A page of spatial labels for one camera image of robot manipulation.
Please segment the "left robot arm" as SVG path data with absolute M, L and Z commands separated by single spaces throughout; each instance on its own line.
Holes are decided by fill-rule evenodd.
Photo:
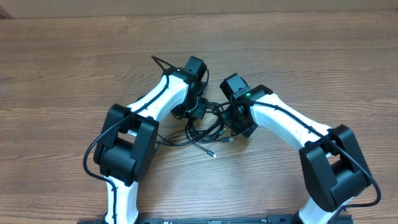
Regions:
M 182 119 L 201 119 L 205 114 L 205 62 L 191 56 L 184 67 L 175 67 L 157 57 L 153 60 L 162 69 L 160 82 L 130 105 L 110 107 L 101 134 L 89 147 L 99 165 L 98 178 L 108 190 L 108 211 L 100 223 L 137 221 L 138 183 L 154 158 L 160 122 L 170 113 Z

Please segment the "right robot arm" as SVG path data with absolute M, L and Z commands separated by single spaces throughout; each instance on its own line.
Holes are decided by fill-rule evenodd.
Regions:
M 285 104 L 264 85 L 250 87 L 237 73 L 220 85 L 228 99 L 222 114 L 231 134 L 248 138 L 257 127 L 272 131 L 300 157 L 310 196 L 292 223 L 332 223 L 373 178 L 349 127 L 320 124 Z

